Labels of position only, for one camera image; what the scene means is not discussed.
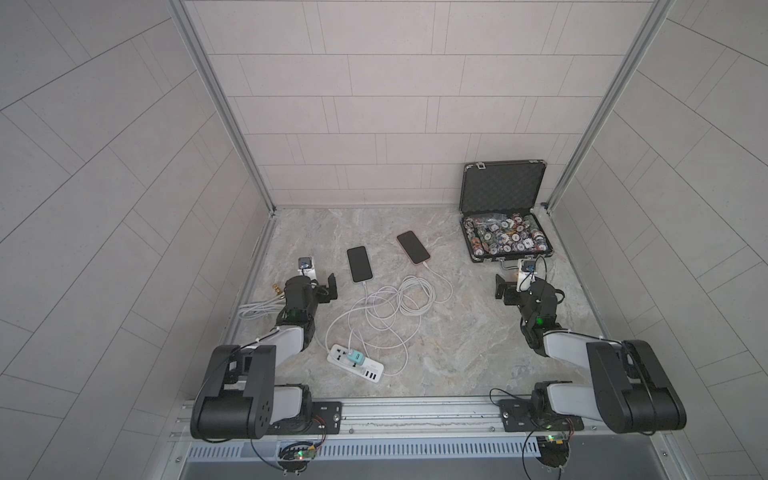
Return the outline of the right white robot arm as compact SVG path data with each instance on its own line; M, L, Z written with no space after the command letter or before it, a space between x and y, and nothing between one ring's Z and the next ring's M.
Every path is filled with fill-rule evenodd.
M542 381L523 398L510 393L496 401L508 432L572 433L586 419L617 434L682 430L687 412L658 357L642 340L613 340L569 330L557 321L565 294L547 281L519 276L495 278L495 297L520 312L526 344L539 356L586 370L588 385Z

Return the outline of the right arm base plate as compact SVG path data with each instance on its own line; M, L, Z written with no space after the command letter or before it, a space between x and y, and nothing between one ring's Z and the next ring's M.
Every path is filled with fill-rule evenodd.
M584 430L581 417L563 416L537 409L530 400L512 398L497 401L504 431L514 432L578 432Z

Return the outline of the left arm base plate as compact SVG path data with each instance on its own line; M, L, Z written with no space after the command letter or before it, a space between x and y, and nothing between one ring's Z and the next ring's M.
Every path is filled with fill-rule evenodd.
M267 433L281 436L337 435L340 432L342 413L342 402L313 402L310 407L303 406L296 417L272 424Z

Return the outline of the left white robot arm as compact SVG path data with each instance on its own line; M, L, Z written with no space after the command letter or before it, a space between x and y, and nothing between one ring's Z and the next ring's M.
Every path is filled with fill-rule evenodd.
M305 275L286 281L285 306L268 334L245 345L219 345L210 357L190 419L193 438L211 443L304 434L315 425L312 396L302 384L275 383L277 367L312 342L318 306L338 298L330 274L325 285Z

